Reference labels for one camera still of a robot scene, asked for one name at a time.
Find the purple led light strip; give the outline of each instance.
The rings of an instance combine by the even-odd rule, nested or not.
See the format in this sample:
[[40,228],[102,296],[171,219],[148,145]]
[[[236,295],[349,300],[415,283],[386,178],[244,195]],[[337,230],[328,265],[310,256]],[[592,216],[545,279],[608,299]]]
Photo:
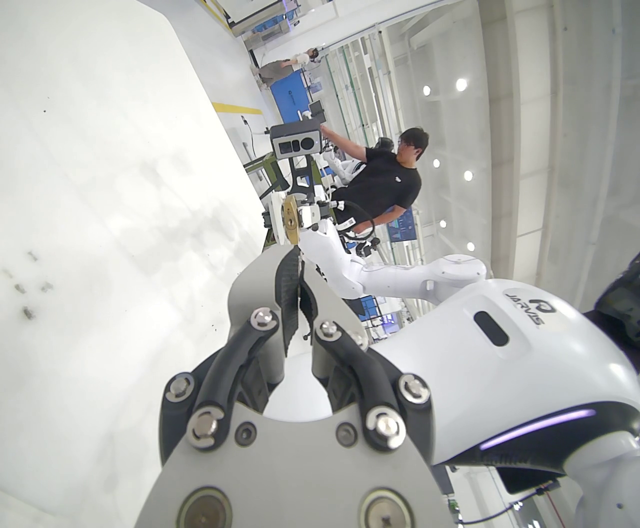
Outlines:
[[480,451],[485,451],[496,445],[503,444],[504,442],[508,442],[509,440],[513,440],[514,438],[518,438],[519,436],[528,435],[529,433],[533,433],[533,431],[539,431],[540,429],[544,429],[546,427],[556,426],[558,424],[570,422],[571,420],[579,420],[580,418],[588,418],[589,416],[594,416],[595,413],[596,411],[594,411],[593,409],[582,409],[580,411],[573,411],[566,414],[560,414],[552,418],[547,418],[545,420],[540,420],[539,422],[533,422],[528,426],[514,429],[510,433],[496,436],[495,438],[492,438],[491,440],[480,444]]

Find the jarvis logo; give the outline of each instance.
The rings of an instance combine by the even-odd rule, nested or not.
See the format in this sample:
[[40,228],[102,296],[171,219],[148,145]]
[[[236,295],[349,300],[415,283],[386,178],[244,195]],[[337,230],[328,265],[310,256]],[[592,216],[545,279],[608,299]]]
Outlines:
[[549,303],[542,299],[529,299],[518,293],[504,292],[504,296],[513,302],[514,306],[522,310],[536,326],[545,324],[542,314],[555,314],[557,310]]

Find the metal screw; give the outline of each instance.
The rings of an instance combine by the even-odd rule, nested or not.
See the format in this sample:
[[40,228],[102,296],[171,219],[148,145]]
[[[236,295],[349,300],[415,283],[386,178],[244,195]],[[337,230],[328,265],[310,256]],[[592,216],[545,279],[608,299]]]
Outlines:
[[177,528],[230,528],[233,521],[231,503],[216,488],[199,488],[187,497],[175,523]]
[[271,312],[258,312],[255,315],[255,322],[258,326],[267,326],[272,321],[273,316],[271,315]]
[[169,385],[169,390],[164,395],[172,403],[186,400],[192,395],[195,388],[195,380],[189,372],[181,372]]
[[369,431],[375,431],[384,439],[389,449],[397,449],[406,438],[406,426],[402,416],[390,407],[380,405],[369,410],[365,425]]
[[277,324],[278,323],[269,308],[258,308],[251,314],[251,326],[261,332],[272,330]]
[[383,415],[376,421],[376,431],[385,438],[395,436],[398,429],[398,423],[391,416]]
[[208,449],[214,445],[218,421],[225,417],[222,409],[209,405],[192,414],[187,424],[187,438],[196,449]]
[[363,528],[412,528],[409,507],[391,490],[376,490],[365,498],[360,513]]
[[193,434],[198,439],[211,438],[218,430],[218,421],[210,414],[199,416],[193,426]]
[[427,384],[414,374],[403,374],[398,380],[400,394],[410,403],[423,404],[429,401],[431,391]]
[[320,325],[320,332],[325,337],[333,337],[338,332],[338,326],[333,321],[325,321]]
[[187,394],[188,389],[189,380],[183,376],[178,376],[177,378],[175,378],[169,386],[169,392],[171,392],[171,394],[173,394],[176,398],[180,398]]
[[343,422],[335,430],[335,437],[341,446],[353,447],[358,441],[358,431],[349,422]]
[[356,334],[355,342],[360,348],[364,348],[365,345],[368,345],[368,343],[366,343],[366,341],[360,334]]
[[240,447],[248,447],[255,441],[257,431],[251,422],[243,422],[236,429],[236,443]]

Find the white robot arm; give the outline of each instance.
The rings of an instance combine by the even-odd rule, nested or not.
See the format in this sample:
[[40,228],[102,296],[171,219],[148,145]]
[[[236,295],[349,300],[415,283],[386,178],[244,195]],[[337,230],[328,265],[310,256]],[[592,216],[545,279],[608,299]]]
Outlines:
[[566,474],[582,488],[580,528],[640,526],[640,445],[628,431],[610,433],[573,453]]
[[364,168],[362,162],[357,159],[350,159],[347,161],[340,161],[335,157],[332,150],[324,152],[322,154],[324,160],[329,164],[329,167],[333,170],[337,178],[335,183],[338,187],[344,187],[353,180],[360,171]]
[[424,299],[438,305],[486,278],[486,266],[468,255],[450,255],[424,266],[372,266],[345,253],[330,220],[321,220],[317,230],[302,230],[298,245],[343,299],[377,295]]

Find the woman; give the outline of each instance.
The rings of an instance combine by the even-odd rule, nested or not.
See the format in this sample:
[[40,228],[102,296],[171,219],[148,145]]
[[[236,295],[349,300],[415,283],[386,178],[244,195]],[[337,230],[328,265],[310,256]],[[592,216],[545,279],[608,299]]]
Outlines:
[[308,49],[304,53],[295,55],[293,59],[285,61],[274,61],[269,64],[265,64],[260,68],[257,73],[260,80],[266,88],[271,88],[271,85],[276,81],[289,77],[295,70],[299,70],[302,66],[309,64],[309,61],[317,59],[319,56],[317,48]]

